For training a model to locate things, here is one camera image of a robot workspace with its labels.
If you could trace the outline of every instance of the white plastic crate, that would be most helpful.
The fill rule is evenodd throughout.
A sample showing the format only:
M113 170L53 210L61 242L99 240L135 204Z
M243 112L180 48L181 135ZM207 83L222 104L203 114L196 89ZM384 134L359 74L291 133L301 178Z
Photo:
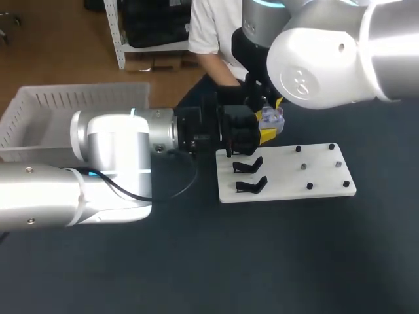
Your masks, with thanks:
M149 83L27 86L19 89L0 120L5 162L79 166L70 143L70 122L83 109L146 109Z

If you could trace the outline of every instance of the white plastic board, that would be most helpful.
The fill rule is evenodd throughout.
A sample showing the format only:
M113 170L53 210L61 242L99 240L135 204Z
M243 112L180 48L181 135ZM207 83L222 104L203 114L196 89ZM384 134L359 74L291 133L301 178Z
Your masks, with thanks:
M330 198L353 196L356 186L340 151L329 150L329 143L296 146L259 148L253 156L232 156L227 158L225 152L217 153L217 174L219 197L222 203L243 203L252 201L295 200L303 198ZM263 165L256 174L234 173L232 163L253 164L262 156ZM268 184L260 194L237 193L236 181L257 184L268 177ZM312 183L313 189L307 189Z

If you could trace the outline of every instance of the black clip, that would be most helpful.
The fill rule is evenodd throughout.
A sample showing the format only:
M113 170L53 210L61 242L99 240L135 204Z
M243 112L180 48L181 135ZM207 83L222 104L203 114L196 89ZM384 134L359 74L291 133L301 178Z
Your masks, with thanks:
M259 170L262 164L263 164L263 158L259 157L256 159L253 165L246 165L241 162L233 162L233 169L234 169L234 173L239 172L239 173L254 174Z
M246 182L236 182L237 193L253 193L259 194L268 184L268 177L263 177L257 184Z

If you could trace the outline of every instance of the person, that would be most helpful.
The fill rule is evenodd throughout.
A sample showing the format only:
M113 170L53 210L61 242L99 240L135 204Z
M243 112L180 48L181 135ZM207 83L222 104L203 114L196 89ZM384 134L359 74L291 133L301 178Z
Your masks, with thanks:
M192 0L189 51L206 74L178 107L201 104L218 86L239 86L247 70L231 52L233 33L242 26L242 0Z

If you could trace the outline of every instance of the yellow tape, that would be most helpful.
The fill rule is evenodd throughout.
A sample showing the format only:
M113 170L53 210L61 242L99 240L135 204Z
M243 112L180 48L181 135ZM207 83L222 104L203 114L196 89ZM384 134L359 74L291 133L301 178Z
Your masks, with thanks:
M261 142L259 143L262 145L268 141L271 141L276 138L276 129L262 129L261 130Z
M276 101L276 106L275 106L275 109L278 109L278 108L280 107L280 105L281 105L282 101L283 101L283 97L278 98L278 100Z
M261 118L262 118L262 110L259 110L257 113L255 113L255 115L256 115L256 119L257 119L258 121L260 121L260 120L261 120Z

